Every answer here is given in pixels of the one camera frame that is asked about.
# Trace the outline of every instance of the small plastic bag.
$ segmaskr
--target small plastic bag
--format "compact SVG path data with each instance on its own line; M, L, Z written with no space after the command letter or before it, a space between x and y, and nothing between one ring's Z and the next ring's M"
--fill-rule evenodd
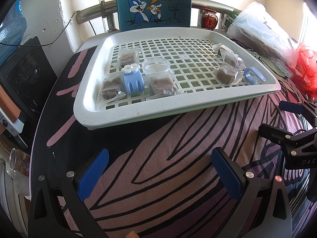
M215 70L215 75L225 85L236 85L242 80L243 71L224 62Z
M150 93L150 97L146 100L179 95L180 92L173 79L174 76L170 74L145 75L143 77L144 84L149 88Z
M230 48L226 47L225 45L223 45L223 44L221 44L221 43L220 43L220 44L213 45L211 48L214 49L214 51L216 52L216 54L217 54L217 55L220 55L220 56L221 56L221 50L225 50L225 51L228 51L228 52L233 53L233 51L232 51Z
M128 64L139 64L140 59L139 56L141 54L141 49L140 48L128 48L128 49L121 49L119 50L119 58L116 63L113 65L115 67L120 67L123 68L124 66Z
M123 72L114 72L101 78L102 83L99 90L96 110L103 111L108 103L120 100L126 95Z
M236 55L223 49L221 49L220 52L223 62L231 65L232 67L238 70L245 69L245 64L243 60L239 57L239 55Z

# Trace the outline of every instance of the blue plastic clip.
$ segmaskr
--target blue plastic clip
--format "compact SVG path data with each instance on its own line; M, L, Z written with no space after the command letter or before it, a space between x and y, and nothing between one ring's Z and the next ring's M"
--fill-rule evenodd
M246 68L244 70L244 77L251 85L259 85L258 80L261 80L263 82L266 81L262 73L259 72L259 70L255 67Z
M145 90L143 77L139 68L139 65L133 63L124 66L122 69L124 72L123 77L126 85L126 91L129 95Z

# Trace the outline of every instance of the finger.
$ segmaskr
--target finger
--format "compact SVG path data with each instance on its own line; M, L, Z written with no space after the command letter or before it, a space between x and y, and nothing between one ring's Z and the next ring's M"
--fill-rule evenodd
M126 238L140 238L134 231L129 233Z

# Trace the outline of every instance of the red label jar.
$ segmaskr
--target red label jar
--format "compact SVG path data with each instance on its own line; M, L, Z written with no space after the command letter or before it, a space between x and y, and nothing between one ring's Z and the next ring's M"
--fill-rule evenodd
M218 24L218 17L216 16L216 13L216 11L203 8L202 12L199 14L199 26L201 28L214 30Z

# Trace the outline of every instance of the blue water bottle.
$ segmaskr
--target blue water bottle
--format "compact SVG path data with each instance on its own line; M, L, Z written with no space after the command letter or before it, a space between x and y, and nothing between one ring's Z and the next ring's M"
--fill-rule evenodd
M143 77L138 64L133 63L126 65L122 71L124 72L124 83L126 85L128 95L145 90Z
M16 0L0 24L0 42L11 45L21 44L26 27L26 19L22 15L21 0ZM0 45L0 66L17 48Z

